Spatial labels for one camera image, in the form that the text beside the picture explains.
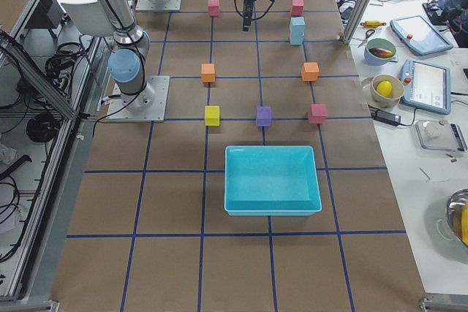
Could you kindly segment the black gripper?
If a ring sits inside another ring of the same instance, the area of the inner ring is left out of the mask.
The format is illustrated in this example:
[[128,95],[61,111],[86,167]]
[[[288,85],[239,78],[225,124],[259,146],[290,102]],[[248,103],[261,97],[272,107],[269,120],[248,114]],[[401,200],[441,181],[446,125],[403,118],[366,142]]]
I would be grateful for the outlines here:
[[252,22],[253,11],[254,2],[250,0],[244,0],[242,31],[249,31]]

